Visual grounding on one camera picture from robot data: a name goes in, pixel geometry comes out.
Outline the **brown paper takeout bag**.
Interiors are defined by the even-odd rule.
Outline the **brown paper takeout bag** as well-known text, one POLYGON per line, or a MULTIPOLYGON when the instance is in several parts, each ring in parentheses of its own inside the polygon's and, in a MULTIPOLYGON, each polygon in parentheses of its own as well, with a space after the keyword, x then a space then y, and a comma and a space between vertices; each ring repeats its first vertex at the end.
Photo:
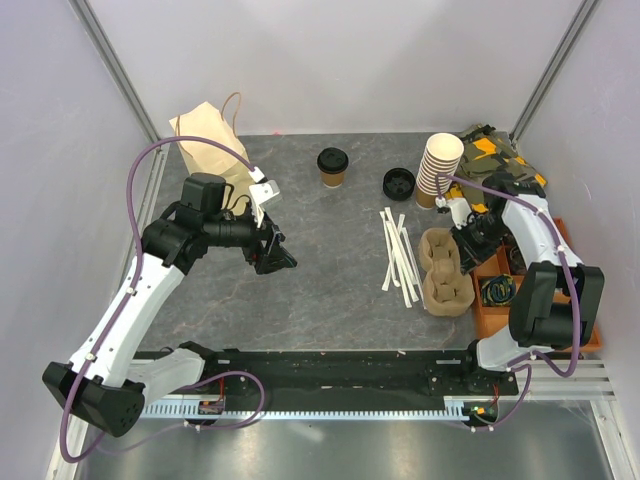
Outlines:
MULTIPOLYGON (((175 116, 169 124, 175 136, 196 136, 215 141, 249 161, 247 151, 233 128, 220 110, 208 101, 187 113, 175 116)), ((253 180, 249 170, 235 156, 201 142, 180 141, 178 147, 190 174, 202 172, 218 175, 234 186, 231 202, 248 193, 253 180)))

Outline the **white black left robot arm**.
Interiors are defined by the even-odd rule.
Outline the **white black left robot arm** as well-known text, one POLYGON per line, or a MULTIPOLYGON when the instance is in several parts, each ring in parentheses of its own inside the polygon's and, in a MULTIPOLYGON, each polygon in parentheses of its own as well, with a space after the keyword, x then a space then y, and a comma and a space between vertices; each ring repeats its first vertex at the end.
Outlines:
POLYGON ((160 307, 210 248, 241 249, 259 275, 296 267, 265 211, 280 194, 277 183, 259 179, 249 186, 239 216, 225 204, 232 191, 220 176, 194 173, 180 199, 144 229, 124 284, 89 338, 68 362, 45 369, 44 384, 70 414, 121 437, 146 405, 165 395, 188 386, 198 393, 216 388, 218 367, 192 347, 144 366, 132 361, 160 307))

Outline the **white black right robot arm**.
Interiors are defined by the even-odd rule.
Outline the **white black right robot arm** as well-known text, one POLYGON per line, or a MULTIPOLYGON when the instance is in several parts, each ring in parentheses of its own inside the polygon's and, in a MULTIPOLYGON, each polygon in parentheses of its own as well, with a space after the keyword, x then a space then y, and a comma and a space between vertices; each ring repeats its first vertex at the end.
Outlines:
POLYGON ((526 274, 511 300, 506 326, 471 346, 475 359, 458 368, 459 384, 469 393, 481 393, 493 383, 494 371, 512 371, 535 358, 568 378, 577 368, 581 346, 591 338, 604 274, 571 249, 538 183, 496 173, 477 188, 484 194, 483 213, 474 212, 463 198, 437 202, 452 217, 461 272, 476 270, 512 235, 526 274))

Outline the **black plastic cup lid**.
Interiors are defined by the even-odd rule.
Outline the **black plastic cup lid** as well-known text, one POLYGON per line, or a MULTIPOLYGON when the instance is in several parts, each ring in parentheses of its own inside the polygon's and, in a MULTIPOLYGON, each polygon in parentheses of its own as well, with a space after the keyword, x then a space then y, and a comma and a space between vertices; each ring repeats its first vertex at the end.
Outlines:
POLYGON ((324 173, 339 174, 348 168, 349 157, 339 148, 327 147, 318 154, 316 163, 324 173))

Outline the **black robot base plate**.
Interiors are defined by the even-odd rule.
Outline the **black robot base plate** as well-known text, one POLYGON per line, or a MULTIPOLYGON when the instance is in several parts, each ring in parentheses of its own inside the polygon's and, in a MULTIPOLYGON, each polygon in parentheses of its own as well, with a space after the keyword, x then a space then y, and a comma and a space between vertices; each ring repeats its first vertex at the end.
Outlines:
POLYGON ((242 370, 265 387, 318 391, 325 386, 413 390, 437 396, 516 395, 513 373, 480 368, 467 350, 211 350, 193 341, 182 348, 205 360, 205 378, 242 370))

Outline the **cardboard cup carrier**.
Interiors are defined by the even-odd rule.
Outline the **cardboard cup carrier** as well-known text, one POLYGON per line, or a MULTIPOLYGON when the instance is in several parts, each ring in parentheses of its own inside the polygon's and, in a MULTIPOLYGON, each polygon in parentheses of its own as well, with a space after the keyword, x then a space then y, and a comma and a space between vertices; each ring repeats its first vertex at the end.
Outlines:
POLYGON ((426 310, 436 317, 459 317, 475 299, 469 274, 462 274, 460 253, 447 228, 430 228, 421 236, 419 261, 426 276, 422 293, 426 310))

